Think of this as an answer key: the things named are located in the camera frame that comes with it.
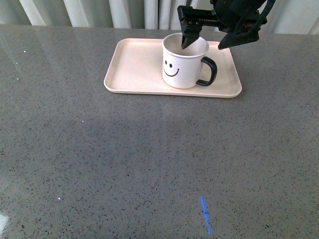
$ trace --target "speckled countertop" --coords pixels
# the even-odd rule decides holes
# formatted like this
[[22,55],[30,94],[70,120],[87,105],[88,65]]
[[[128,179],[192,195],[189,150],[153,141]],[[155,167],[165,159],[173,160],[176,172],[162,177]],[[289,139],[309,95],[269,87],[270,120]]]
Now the speckled countertop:
[[232,48],[233,99],[106,90],[117,42],[171,32],[0,26],[4,239],[318,238],[319,36]]

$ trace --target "mug handle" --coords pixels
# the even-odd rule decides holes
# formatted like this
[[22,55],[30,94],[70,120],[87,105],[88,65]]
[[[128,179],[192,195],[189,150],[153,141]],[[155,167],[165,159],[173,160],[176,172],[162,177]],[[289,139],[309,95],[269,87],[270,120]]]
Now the mug handle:
[[204,56],[200,61],[203,63],[206,63],[210,67],[211,75],[210,75],[209,81],[198,80],[196,84],[199,86],[210,86],[211,83],[213,83],[214,80],[216,79],[217,65],[212,59],[208,58],[207,56]]

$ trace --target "white curtain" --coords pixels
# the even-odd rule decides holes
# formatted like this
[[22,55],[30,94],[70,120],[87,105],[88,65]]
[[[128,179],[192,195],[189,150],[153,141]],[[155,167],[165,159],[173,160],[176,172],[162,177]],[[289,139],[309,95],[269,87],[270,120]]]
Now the white curtain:
[[[179,30],[179,5],[212,9],[209,0],[0,0],[0,24]],[[319,0],[277,0],[261,32],[319,34]]]

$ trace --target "beige tray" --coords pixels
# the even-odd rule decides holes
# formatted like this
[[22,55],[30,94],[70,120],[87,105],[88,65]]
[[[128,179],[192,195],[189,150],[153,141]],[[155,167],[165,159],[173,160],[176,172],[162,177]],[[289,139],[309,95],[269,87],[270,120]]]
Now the beige tray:
[[[242,90],[229,49],[218,50],[219,42],[208,42],[206,56],[217,64],[216,80],[208,87],[176,89],[162,78],[162,39],[124,39],[117,44],[104,79],[114,93],[231,98]],[[203,66],[201,79],[208,80],[210,69]]]

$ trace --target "tray rim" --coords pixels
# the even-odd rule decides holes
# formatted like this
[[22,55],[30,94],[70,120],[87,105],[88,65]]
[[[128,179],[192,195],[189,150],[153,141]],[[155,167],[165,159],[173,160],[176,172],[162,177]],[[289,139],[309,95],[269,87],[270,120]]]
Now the tray rim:
[[[115,58],[117,57],[116,55],[116,52],[119,51],[120,47],[122,47],[124,44],[126,44],[127,42],[130,43],[130,42],[134,42],[134,43],[141,43],[141,40],[142,41],[148,41],[149,43],[156,43],[156,44],[159,44],[163,41],[163,39],[158,39],[158,38],[125,38],[125,39],[122,39],[120,40],[116,47],[115,47],[115,50],[114,50],[114,53],[113,53],[113,56],[112,56],[112,59],[110,61],[110,65],[109,65],[109,68],[107,70],[107,73],[105,75],[105,78],[104,78],[104,86],[106,87],[106,89],[110,92],[113,92],[113,93],[116,93],[116,94],[135,94],[135,95],[167,95],[167,96],[193,96],[193,97],[207,97],[207,98],[226,98],[226,99],[229,99],[229,98],[234,98],[236,96],[238,96],[241,92],[242,92],[242,85],[241,85],[241,82],[240,82],[240,79],[239,79],[239,76],[238,76],[238,73],[237,73],[237,69],[236,69],[236,66],[235,66],[235,63],[234,63],[234,59],[231,55],[231,52],[229,49],[229,54],[231,56],[231,61],[232,61],[232,64],[234,64],[235,66],[235,70],[236,70],[236,75],[238,77],[238,81],[239,81],[239,89],[238,89],[238,92],[234,93],[234,94],[231,94],[231,95],[222,95],[222,94],[205,94],[205,93],[183,93],[183,92],[163,92],[163,91],[138,91],[138,90],[129,90],[129,91],[124,91],[124,90],[117,90],[117,89],[113,89],[111,87],[109,87],[106,83],[107,81],[107,78],[108,78],[108,75],[110,74],[110,66],[112,65],[112,63],[114,63],[115,61]],[[209,45],[218,45],[219,42],[218,41],[207,41]]]

